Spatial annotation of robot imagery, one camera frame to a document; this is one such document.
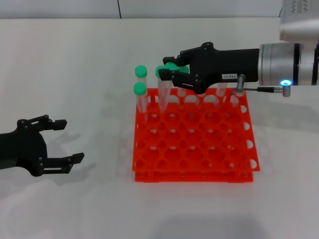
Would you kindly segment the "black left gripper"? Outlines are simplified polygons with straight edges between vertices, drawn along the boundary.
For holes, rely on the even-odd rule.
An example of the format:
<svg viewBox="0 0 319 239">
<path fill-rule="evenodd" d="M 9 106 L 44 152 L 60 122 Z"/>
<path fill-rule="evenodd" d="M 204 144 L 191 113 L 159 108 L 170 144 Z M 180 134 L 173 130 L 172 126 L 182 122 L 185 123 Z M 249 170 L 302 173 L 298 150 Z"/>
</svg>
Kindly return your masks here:
<svg viewBox="0 0 319 239">
<path fill-rule="evenodd" d="M 0 135 L 0 168 L 21 167 L 32 176 L 42 174 L 68 174 L 74 164 L 81 163 L 84 153 L 67 157 L 47 158 L 46 144 L 40 132 L 64 130 L 67 120 L 53 121 L 48 115 L 33 119 L 20 119 L 17 128 Z"/>
</svg>

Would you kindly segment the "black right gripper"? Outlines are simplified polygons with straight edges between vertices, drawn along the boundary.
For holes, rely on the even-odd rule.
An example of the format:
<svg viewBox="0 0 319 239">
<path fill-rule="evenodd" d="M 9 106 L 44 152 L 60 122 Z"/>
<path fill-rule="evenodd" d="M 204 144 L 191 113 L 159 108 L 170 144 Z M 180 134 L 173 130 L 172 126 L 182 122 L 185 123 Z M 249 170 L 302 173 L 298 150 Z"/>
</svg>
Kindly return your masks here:
<svg viewBox="0 0 319 239">
<path fill-rule="evenodd" d="M 163 63 L 189 66 L 189 73 L 160 69 L 162 81 L 171 81 L 175 87 L 203 94 L 217 83 L 236 83 L 240 75 L 246 82 L 258 81 L 259 49 L 217 50 L 213 43 L 182 51 L 176 58 L 164 57 Z"/>
</svg>

